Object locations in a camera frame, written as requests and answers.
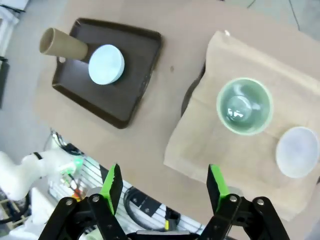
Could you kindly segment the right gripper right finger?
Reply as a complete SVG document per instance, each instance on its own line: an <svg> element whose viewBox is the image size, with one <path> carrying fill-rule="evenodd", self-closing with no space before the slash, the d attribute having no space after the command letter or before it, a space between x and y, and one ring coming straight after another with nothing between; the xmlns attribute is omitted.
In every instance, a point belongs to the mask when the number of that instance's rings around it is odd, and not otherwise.
<svg viewBox="0 0 320 240"><path fill-rule="evenodd" d="M242 227L251 240L288 240L290 237L270 199L252 201L230 193L219 166L208 166L206 187L213 211L201 240L224 240L233 226Z"/></svg>

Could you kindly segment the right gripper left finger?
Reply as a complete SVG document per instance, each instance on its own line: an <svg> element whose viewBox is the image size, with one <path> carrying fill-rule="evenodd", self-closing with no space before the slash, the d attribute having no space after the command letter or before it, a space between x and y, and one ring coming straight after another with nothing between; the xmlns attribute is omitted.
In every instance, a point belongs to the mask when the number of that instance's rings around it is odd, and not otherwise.
<svg viewBox="0 0 320 240"><path fill-rule="evenodd" d="M97 226L104 240L126 240L115 214L123 189L120 166L114 164L107 173L99 193L77 201L62 198L47 221L40 240L78 240L85 230Z"/></svg>

